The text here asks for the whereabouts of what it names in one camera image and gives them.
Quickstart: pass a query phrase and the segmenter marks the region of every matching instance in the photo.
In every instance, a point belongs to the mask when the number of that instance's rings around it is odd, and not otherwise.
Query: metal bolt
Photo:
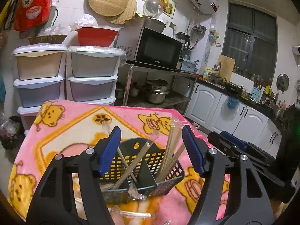
[[[95,151],[94,148],[88,148],[88,149],[86,149],[85,152],[86,152],[87,154],[93,154],[94,151]]]
[[[218,151],[217,151],[216,149],[214,149],[214,148],[210,148],[208,151],[209,151],[210,154],[213,154],[213,155],[217,154],[217,152],[218,152]]]
[[[54,159],[57,160],[57,161],[62,159],[62,154],[55,155]]]
[[[247,161],[247,160],[248,160],[248,157],[247,157],[246,155],[241,155],[241,159],[242,159],[243,161]]]

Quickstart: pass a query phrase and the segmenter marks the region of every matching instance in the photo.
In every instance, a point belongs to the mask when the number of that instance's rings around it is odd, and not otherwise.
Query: red plastic basin
[[[83,27],[77,30],[81,46],[109,47],[118,34],[118,31],[103,28]]]

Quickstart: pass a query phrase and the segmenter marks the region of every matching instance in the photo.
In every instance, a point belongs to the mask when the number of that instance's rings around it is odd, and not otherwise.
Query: microwave vent
[[[131,58],[133,47],[129,47],[129,46],[117,46],[117,48],[122,49],[126,53],[126,56],[129,57],[129,58]]]

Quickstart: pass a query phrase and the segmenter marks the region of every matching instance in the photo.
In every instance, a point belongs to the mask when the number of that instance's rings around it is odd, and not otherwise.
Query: black microwave
[[[182,43],[145,27],[128,27],[120,29],[116,48],[138,66],[176,70]]]

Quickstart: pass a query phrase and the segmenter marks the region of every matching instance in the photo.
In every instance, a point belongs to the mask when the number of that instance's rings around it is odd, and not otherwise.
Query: red package
[[[25,31],[49,20],[52,0],[19,0],[14,30]]]

